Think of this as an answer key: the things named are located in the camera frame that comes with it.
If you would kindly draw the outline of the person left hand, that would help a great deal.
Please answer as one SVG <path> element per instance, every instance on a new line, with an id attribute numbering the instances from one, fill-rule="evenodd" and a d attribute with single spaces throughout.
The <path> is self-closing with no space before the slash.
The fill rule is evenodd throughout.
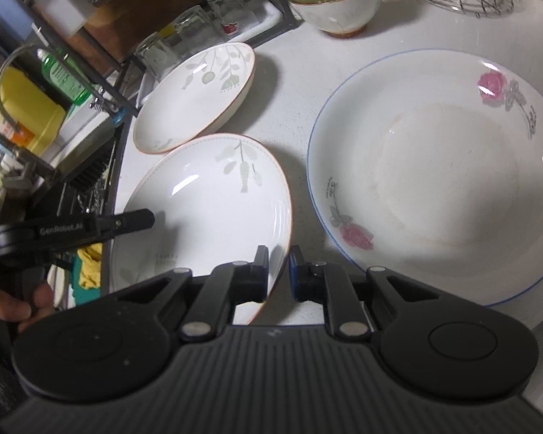
<path id="1" fill-rule="evenodd" d="M 18 332 L 55 313 L 54 292 L 48 283 L 36 287 L 33 294 L 34 309 L 31 304 L 17 300 L 0 290 L 0 320 L 17 324 Z"/>

